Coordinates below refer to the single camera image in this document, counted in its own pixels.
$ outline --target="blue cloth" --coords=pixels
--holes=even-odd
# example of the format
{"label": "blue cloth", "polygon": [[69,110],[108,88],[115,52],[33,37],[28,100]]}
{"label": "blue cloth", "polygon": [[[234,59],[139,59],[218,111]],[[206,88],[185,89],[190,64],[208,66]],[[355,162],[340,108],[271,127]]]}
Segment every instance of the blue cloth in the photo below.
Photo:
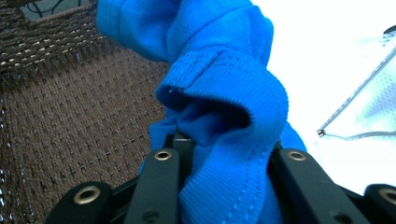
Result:
{"label": "blue cloth", "polygon": [[304,149],[287,123],[288,97],[266,69],[273,25],[247,0],[100,0],[100,31],[171,64],[156,90],[166,119],[195,142],[179,194],[183,223],[280,223],[266,166],[276,141]]}

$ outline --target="brown wicker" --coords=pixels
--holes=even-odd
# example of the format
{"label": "brown wicker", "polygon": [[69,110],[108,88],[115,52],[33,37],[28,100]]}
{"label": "brown wicker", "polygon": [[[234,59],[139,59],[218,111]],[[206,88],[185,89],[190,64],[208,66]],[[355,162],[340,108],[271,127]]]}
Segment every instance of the brown wicker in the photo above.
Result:
{"label": "brown wicker", "polygon": [[0,223],[43,223],[75,185],[136,175],[168,69],[100,36],[96,3],[38,21],[0,0]]}

